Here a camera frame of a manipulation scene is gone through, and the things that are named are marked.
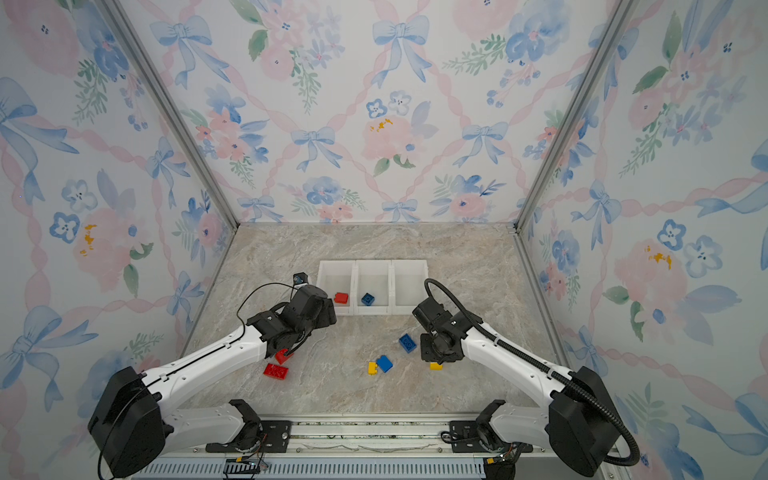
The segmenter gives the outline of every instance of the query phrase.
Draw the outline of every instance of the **cable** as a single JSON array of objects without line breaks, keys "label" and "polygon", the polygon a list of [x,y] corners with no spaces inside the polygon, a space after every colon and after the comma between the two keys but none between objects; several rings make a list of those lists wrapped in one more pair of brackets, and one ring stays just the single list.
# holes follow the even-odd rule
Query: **cable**
[{"label": "cable", "polygon": [[148,389],[149,387],[151,387],[152,385],[154,385],[155,383],[157,383],[159,381],[160,381],[160,379],[155,379],[152,382],[150,382],[149,385],[147,385],[146,387],[142,387],[141,389],[139,389],[139,391],[136,392],[136,394],[134,396],[132,396],[131,399],[128,400],[125,405],[123,405],[123,408],[120,410],[120,412],[118,412],[117,416],[114,417],[114,422],[112,422],[112,427],[109,429],[109,432],[107,432],[107,436],[104,438],[104,443],[101,444],[101,448],[99,449],[99,452],[98,452],[98,460],[97,460],[97,463],[96,463],[96,475],[98,475],[99,480],[107,480],[106,478],[101,476],[101,460],[104,457],[104,453],[103,453],[104,447],[107,446],[107,441],[109,440],[110,435],[112,435],[112,432],[114,431],[114,427],[116,427],[118,425],[118,420],[120,419],[120,415],[123,415],[123,412],[125,412],[125,409],[127,409],[131,405],[131,403],[133,403],[134,400],[141,393],[144,392],[145,388]]},{"label": "cable", "polygon": [[432,296],[432,292],[429,290],[430,284],[438,287],[453,302],[453,304],[456,305],[456,307],[464,315],[464,317],[466,317],[466,319],[471,323],[471,325],[475,327],[483,336],[485,336],[490,340],[494,340],[494,342],[497,343],[501,348],[507,350],[508,352],[512,353],[515,356],[520,357],[521,359],[530,363],[531,365],[541,370],[542,372],[550,374],[553,379],[558,380],[566,388],[571,389],[576,394],[577,397],[584,400],[593,409],[597,410],[598,413],[600,413],[600,416],[603,417],[603,419],[607,420],[610,424],[612,424],[616,428],[616,430],[618,430],[621,436],[624,437],[624,440],[626,440],[627,445],[629,445],[629,451],[630,451],[629,456],[628,457],[612,457],[612,456],[606,455],[603,460],[604,462],[610,463],[612,465],[619,465],[622,467],[631,467],[632,465],[636,465],[640,461],[640,447],[637,446],[637,441],[634,439],[630,431],[627,430],[627,427],[624,426],[624,423],[621,421],[620,418],[614,415],[612,411],[608,410],[608,408],[606,408],[602,403],[600,403],[592,394],[582,389],[576,382],[574,382],[573,380],[569,379],[566,376],[563,376],[559,372],[552,370],[550,373],[551,369],[549,366],[539,362],[537,359],[533,358],[527,353],[524,353],[521,350],[516,349],[514,346],[510,345],[509,343],[506,343],[504,340],[497,339],[495,335],[490,333],[488,330],[484,329],[474,319],[472,314],[464,307],[464,305],[462,305],[462,303],[459,301],[458,298],[456,298],[456,295],[454,295],[451,292],[451,290],[448,290],[446,286],[444,286],[442,283],[432,278],[428,278],[424,280],[424,288],[427,291],[428,296],[434,298]]}]

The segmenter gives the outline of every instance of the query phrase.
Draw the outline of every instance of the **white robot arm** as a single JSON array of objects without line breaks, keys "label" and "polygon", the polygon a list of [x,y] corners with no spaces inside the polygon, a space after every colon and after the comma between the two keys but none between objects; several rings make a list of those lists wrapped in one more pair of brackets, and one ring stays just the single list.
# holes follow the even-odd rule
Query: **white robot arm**
[{"label": "white robot arm", "polygon": [[[435,285],[456,304],[451,314],[429,291]],[[477,418],[480,443],[489,452],[511,444],[551,447],[576,472],[592,476],[601,462],[633,465],[637,444],[619,419],[600,377],[548,362],[499,335],[470,313],[442,284],[425,282],[428,298],[413,315],[424,326],[421,357],[427,362],[480,362],[516,385],[538,407],[492,402]],[[115,373],[88,430],[116,477],[132,475],[165,452],[204,443],[252,451],[265,438],[263,422],[243,400],[209,409],[179,409],[195,392],[229,373],[282,349],[295,351],[313,329],[336,323],[333,302],[321,289],[304,285],[289,303],[258,313],[221,340],[167,365],[137,374]],[[619,436],[627,458],[608,457]]]}]

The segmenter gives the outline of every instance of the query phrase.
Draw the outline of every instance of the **wall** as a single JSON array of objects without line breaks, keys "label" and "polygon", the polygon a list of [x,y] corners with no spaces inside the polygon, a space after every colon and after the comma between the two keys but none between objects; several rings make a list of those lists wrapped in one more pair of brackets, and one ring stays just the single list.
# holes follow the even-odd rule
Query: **wall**
[{"label": "wall", "polygon": [[230,229],[94,5],[0,12],[0,477],[95,478],[106,382],[177,358]]},{"label": "wall", "polygon": [[321,223],[515,219],[613,4],[122,2],[233,211]]},{"label": "wall", "polygon": [[530,223],[568,356],[641,445],[633,478],[768,478],[766,21],[641,0]]}]

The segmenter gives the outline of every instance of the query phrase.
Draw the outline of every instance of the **white plastic bin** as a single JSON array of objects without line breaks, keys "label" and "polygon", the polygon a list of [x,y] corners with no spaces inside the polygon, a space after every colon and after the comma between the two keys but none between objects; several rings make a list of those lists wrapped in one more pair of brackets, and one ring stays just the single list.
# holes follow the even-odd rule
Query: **white plastic bin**
[{"label": "white plastic bin", "polygon": [[355,260],[323,260],[317,273],[316,285],[323,289],[333,300],[337,293],[347,293],[349,301],[346,305],[333,303],[336,315],[353,315],[355,305],[354,281],[356,279]]},{"label": "white plastic bin", "polygon": [[[357,260],[357,291],[355,308],[357,315],[389,315],[392,313],[392,261]],[[370,293],[374,296],[373,304],[366,306],[362,297]]]},{"label": "white plastic bin", "polygon": [[393,315],[410,315],[424,299],[424,280],[429,277],[426,260],[393,260],[395,305]]}]

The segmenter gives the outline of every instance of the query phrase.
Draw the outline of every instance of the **blue lego brick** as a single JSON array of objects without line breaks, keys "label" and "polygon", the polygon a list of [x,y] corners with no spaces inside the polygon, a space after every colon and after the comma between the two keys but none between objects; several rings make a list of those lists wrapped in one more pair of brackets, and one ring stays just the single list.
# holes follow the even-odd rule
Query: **blue lego brick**
[{"label": "blue lego brick", "polygon": [[411,353],[416,349],[416,342],[413,341],[408,333],[400,337],[400,345],[402,345],[402,348],[406,349],[407,353]]},{"label": "blue lego brick", "polygon": [[371,306],[373,305],[373,301],[375,299],[376,298],[374,298],[373,295],[371,295],[370,293],[366,293],[365,295],[362,296],[362,299],[360,299],[360,301],[362,301],[362,304],[365,306]]},{"label": "blue lego brick", "polygon": [[382,355],[379,359],[377,359],[376,365],[378,365],[384,373],[387,373],[392,368],[392,362],[386,358],[386,355]]}]

